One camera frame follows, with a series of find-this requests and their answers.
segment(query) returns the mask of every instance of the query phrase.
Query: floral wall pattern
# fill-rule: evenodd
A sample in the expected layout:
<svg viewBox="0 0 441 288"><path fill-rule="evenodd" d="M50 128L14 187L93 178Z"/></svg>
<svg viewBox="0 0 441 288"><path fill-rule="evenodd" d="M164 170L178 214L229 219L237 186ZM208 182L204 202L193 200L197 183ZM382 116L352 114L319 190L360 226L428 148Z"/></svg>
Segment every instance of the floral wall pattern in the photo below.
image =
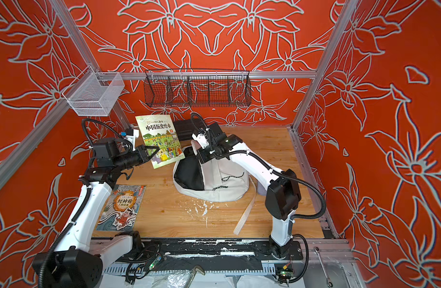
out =
<svg viewBox="0 0 441 288"><path fill-rule="evenodd" d="M115 119L97 119L122 131ZM0 191L0 287L36 286L31 262L73 210L90 158L81 120L70 109ZM114 137L95 123L88 128L93 141Z"/></svg>
<svg viewBox="0 0 441 288"><path fill-rule="evenodd" d="M103 71L190 68L249 71L316 69L343 0L66 0ZM194 108L224 125L287 125L309 79L253 81L248 108ZM188 118L190 107L150 108L141 81L129 81L120 105L135 116Z"/></svg>
<svg viewBox="0 0 441 288"><path fill-rule="evenodd" d="M368 287L441 287L441 0L361 0L298 128Z"/></svg>
<svg viewBox="0 0 441 288"><path fill-rule="evenodd" d="M85 67L48 0L0 0L0 163Z"/></svg>

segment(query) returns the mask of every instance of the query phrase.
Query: picture book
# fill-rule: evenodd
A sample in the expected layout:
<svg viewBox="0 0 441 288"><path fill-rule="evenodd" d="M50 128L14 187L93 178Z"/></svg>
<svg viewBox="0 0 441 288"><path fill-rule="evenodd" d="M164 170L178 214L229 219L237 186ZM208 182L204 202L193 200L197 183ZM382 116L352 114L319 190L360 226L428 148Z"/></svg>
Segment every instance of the picture book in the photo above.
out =
<svg viewBox="0 0 441 288"><path fill-rule="evenodd" d="M118 185L108 197L98 231L132 231L146 186Z"/></svg>
<svg viewBox="0 0 441 288"><path fill-rule="evenodd" d="M136 120L145 145L160 148L152 158L153 168L185 158L170 115L136 116Z"/></svg>

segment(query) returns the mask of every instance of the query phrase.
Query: wooden table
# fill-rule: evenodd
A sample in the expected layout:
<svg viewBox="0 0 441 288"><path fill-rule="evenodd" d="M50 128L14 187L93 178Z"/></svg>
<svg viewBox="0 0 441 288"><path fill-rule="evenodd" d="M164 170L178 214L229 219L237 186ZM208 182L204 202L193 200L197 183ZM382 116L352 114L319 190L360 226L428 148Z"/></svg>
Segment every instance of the wooden table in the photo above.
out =
<svg viewBox="0 0 441 288"><path fill-rule="evenodd" d="M287 128L222 127L225 133L235 134L253 152L283 170L292 169L302 179L299 163ZM182 146L189 145L183 141ZM265 208L265 196L257 195L251 213L240 232L235 235L238 220L250 203L254 188L250 184L244 196L235 202L209 202L177 192L172 181L174 164L153 169L150 163L135 167L130 180L122 176L118 184L146 185L142 205L134 230L142 237L214 237L268 238L272 230L272 216ZM300 186L302 200L300 214L314 214L315 210L305 186ZM296 219L293 233L307 238L324 238L317 219ZM114 236L117 232L94 231L93 236Z"/></svg>

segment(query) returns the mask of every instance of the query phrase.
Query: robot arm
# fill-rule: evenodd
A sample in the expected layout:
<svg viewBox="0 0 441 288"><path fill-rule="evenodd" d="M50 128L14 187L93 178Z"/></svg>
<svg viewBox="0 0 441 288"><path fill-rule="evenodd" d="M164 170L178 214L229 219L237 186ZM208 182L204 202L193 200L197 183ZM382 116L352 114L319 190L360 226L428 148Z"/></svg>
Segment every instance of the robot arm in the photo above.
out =
<svg viewBox="0 0 441 288"><path fill-rule="evenodd" d="M85 122L95 122L112 130L117 138L103 138L93 143ZM121 233L105 245L91 245L91 236L103 205L110 196L123 170L148 162L159 147L140 145L135 147L138 130L129 129L118 134L108 125L83 119L83 130L93 149L93 157L84 176L79 199L65 225L48 252L39 253L33 260L38 274L38 286L43 287L94 287L101 279L102 271L132 249L141 251L142 241L138 233ZM120 151L119 144L125 148ZM148 154L148 149L155 149Z"/></svg>
<svg viewBox="0 0 441 288"><path fill-rule="evenodd" d="M297 179L296 174L288 169L281 169L271 165L258 155L236 135L227 136L217 123L209 126L201 119L204 128L196 128L192 138L200 144L197 150L197 158L205 163L213 158L228 158L239 164L267 190L265 206L273 216L273 228L270 235L270 248L276 258L286 256L287 250L292 243L292 224L294 218L314 219L322 216L326 210L326 204L321 193L309 183ZM310 187L322 201L322 209L314 215L296 215L301 193L298 183Z"/></svg>

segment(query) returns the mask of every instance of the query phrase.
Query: black cloth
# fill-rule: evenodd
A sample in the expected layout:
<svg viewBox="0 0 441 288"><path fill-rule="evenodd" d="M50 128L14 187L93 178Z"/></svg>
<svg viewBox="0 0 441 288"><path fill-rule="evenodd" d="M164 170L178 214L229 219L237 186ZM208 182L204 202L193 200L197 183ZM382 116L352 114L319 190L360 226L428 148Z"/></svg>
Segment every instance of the black cloth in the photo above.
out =
<svg viewBox="0 0 441 288"><path fill-rule="evenodd" d="M185 158L179 160L174 180L184 189L195 191L204 190L203 175L201 173L201 164L193 152L193 147L184 149Z"/></svg>

